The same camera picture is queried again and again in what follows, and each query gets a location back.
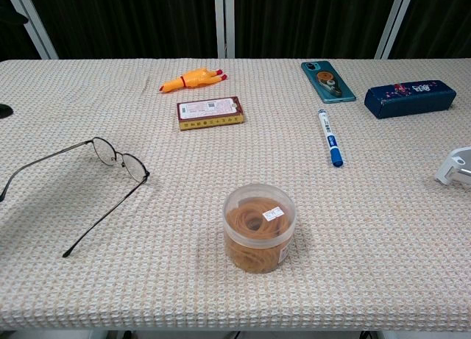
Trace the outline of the beige waffle tablecloth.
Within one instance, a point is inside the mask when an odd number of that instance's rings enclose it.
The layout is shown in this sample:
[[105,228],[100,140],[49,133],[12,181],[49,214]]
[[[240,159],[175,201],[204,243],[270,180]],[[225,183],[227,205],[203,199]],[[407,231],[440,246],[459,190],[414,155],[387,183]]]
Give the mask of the beige waffle tablecloth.
[[[334,60],[356,95],[324,107],[299,60],[0,63],[0,191],[18,168],[93,137],[137,157],[137,182],[91,144],[26,168],[0,203],[0,329],[309,328],[471,331],[471,189],[434,175],[471,146],[471,58]],[[226,80],[161,93],[198,68]],[[448,110],[376,118],[373,87],[438,79]],[[177,104],[237,96],[244,123],[181,131]],[[222,209],[253,183],[297,210],[268,273],[228,257]]]

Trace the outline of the orange white correction tape dispenser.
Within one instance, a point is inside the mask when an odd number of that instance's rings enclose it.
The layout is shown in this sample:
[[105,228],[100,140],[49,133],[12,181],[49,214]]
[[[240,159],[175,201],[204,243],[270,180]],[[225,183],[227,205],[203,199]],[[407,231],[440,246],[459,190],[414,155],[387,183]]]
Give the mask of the orange white correction tape dispenser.
[[338,82],[334,74],[330,71],[319,71],[316,74],[316,79],[319,84],[332,96],[339,98],[342,95],[342,91],[339,87]]

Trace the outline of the dark blue pencil case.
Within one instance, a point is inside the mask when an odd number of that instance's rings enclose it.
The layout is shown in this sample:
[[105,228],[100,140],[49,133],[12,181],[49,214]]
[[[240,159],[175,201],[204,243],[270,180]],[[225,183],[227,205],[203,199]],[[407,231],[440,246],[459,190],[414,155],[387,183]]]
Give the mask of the dark blue pencil case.
[[378,119],[448,110],[454,89],[438,79],[370,88],[364,105]]

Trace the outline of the clear jar of rubber bands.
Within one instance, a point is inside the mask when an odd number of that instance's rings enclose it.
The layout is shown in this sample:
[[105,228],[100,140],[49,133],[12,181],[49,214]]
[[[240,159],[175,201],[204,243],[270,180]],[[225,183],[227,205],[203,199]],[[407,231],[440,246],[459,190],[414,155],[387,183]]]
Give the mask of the clear jar of rubber bands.
[[249,273],[268,273],[288,254],[297,210],[281,189],[253,183],[227,196],[222,224],[226,252],[233,263]]

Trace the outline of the white slanted frame post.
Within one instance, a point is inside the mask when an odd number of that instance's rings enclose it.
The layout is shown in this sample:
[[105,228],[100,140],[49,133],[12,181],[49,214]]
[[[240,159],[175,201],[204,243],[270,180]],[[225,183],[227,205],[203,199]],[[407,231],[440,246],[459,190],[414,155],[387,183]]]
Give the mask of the white slanted frame post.
[[13,17],[19,21],[26,21],[22,23],[29,39],[38,52],[42,60],[58,60],[59,56],[55,47],[40,19],[39,13],[35,8],[32,0],[10,0],[13,5]]
[[376,60],[387,60],[389,58],[410,3],[411,0],[393,1],[385,27],[383,28],[383,33],[375,52],[374,58]]

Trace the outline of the white upright frame post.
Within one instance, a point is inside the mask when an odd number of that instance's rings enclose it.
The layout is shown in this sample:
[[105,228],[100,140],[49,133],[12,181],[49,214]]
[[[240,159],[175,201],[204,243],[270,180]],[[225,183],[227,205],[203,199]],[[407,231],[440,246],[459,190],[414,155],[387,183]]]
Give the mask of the white upright frame post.
[[235,0],[214,0],[218,58],[236,57]]

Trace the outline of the blue white marker pen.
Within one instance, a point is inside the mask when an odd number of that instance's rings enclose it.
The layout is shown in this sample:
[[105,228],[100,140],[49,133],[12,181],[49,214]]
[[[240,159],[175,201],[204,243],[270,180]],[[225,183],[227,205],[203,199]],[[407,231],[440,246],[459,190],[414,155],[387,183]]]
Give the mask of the blue white marker pen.
[[325,134],[325,138],[326,138],[327,145],[330,152],[331,162],[334,167],[340,168],[343,166],[344,161],[343,161],[341,152],[339,150],[336,137],[333,134],[333,131],[331,129],[327,112],[325,110],[320,110],[318,112],[318,117],[319,117],[319,121],[322,126],[322,129],[323,129],[323,132]]

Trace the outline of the red yellow card box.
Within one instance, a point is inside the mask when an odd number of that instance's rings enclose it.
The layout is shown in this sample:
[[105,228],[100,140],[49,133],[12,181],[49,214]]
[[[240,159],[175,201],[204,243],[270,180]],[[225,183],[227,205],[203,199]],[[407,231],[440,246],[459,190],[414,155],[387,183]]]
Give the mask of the red yellow card box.
[[237,96],[178,103],[177,117],[181,131],[244,123]]

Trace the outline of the dark pleated curtain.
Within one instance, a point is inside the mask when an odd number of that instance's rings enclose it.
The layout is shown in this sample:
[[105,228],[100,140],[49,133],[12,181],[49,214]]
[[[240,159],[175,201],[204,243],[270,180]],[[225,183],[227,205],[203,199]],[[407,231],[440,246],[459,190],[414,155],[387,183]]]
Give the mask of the dark pleated curtain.
[[[32,0],[59,59],[218,58],[214,0]],[[235,58],[374,59],[394,0],[235,0]],[[39,60],[0,0],[0,62]],[[471,0],[411,0],[389,59],[471,57]]]

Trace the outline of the black thin metal frame glasses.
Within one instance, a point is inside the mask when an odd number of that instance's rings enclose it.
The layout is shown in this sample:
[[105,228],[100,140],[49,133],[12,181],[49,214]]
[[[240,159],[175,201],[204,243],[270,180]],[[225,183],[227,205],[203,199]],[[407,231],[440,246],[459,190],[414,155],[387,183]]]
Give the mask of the black thin metal frame glasses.
[[98,219],[92,226],[90,226],[62,255],[62,258],[67,258],[71,255],[72,251],[80,244],[83,238],[85,238],[89,232],[91,232],[96,226],[98,226],[106,217],[109,216],[114,210],[121,206],[131,195],[139,189],[142,185],[146,184],[150,176],[150,172],[146,169],[146,166],[134,155],[129,153],[121,153],[116,151],[115,148],[104,138],[93,137],[90,140],[85,140],[83,142],[77,143],[73,146],[69,146],[65,149],[56,151],[52,154],[41,157],[40,159],[34,160],[26,165],[18,168],[10,178],[7,180],[3,190],[0,192],[0,203],[5,200],[7,191],[10,188],[10,185],[13,179],[23,170],[29,168],[33,165],[43,162],[44,160],[51,159],[60,154],[65,154],[66,152],[78,149],[81,146],[89,145],[93,146],[96,156],[100,161],[106,166],[116,166],[120,165],[122,168],[127,170],[127,173],[137,182],[137,185],[131,189],[120,201],[117,202],[113,207],[111,207],[100,219]]

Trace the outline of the yellow rubber chicken toy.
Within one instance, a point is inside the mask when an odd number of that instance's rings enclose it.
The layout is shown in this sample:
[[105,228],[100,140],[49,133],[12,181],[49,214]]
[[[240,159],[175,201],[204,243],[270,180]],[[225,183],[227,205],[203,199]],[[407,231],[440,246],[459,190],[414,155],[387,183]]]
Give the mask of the yellow rubber chicken toy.
[[198,68],[189,71],[176,79],[165,82],[159,88],[161,93],[170,93],[183,88],[200,88],[226,80],[227,75],[223,70],[210,71],[206,68]]

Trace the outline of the teal smartphone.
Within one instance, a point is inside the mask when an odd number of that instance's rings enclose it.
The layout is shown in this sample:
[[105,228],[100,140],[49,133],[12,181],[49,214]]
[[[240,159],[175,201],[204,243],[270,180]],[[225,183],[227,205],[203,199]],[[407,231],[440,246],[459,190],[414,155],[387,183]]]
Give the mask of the teal smartphone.
[[[303,62],[301,63],[301,69],[307,76],[309,82],[314,87],[318,96],[322,102],[326,104],[335,104],[340,102],[353,102],[356,100],[354,93],[347,86],[344,80],[341,78],[336,69],[328,61],[313,61],[313,62]],[[339,98],[336,98],[330,95],[317,81],[316,74],[319,71],[330,71],[334,74],[336,81],[339,84],[339,87],[342,91],[342,95]]]

